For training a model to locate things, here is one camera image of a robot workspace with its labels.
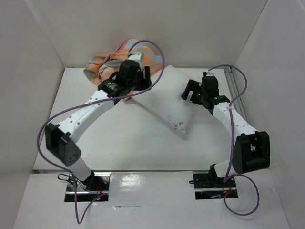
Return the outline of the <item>white pillow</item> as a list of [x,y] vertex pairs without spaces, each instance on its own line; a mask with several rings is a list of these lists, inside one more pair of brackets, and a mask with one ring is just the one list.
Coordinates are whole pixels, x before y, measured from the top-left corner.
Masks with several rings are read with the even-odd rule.
[[197,109],[197,105],[181,98],[190,79],[191,76],[168,65],[152,90],[124,102],[129,108],[140,108],[135,117],[141,132],[187,139],[187,128]]

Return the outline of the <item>orange grey checked pillowcase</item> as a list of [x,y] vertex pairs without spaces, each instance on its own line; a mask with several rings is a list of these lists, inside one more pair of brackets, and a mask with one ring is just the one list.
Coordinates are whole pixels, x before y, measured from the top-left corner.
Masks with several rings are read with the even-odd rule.
[[98,86],[107,80],[111,74],[117,72],[121,63],[128,58],[128,54],[134,52],[144,54],[143,64],[150,67],[151,75],[160,71],[162,69],[161,56],[155,55],[153,50],[143,43],[135,44],[136,42],[136,39],[126,40],[116,50],[92,57],[83,70],[87,79]]

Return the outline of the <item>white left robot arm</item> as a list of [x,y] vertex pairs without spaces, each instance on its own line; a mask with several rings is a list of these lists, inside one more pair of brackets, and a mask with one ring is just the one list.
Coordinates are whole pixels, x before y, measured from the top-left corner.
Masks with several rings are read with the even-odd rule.
[[94,172],[85,164],[76,143],[81,135],[106,111],[113,108],[131,91],[142,91],[151,86],[150,67],[141,67],[136,61],[125,60],[119,70],[98,85],[98,89],[69,118],[57,125],[45,127],[46,148],[59,159],[77,178],[83,190],[93,187]]

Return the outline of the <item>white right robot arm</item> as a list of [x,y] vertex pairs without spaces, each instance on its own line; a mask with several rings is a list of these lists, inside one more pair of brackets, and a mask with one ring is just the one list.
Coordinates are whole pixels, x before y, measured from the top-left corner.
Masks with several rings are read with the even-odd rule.
[[229,159],[210,166],[204,184],[225,187],[225,176],[245,174],[270,166],[270,137],[249,125],[230,105],[225,95],[219,94],[219,83],[214,76],[204,76],[201,82],[189,80],[181,96],[184,100],[202,105],[218,119],[231,134]]

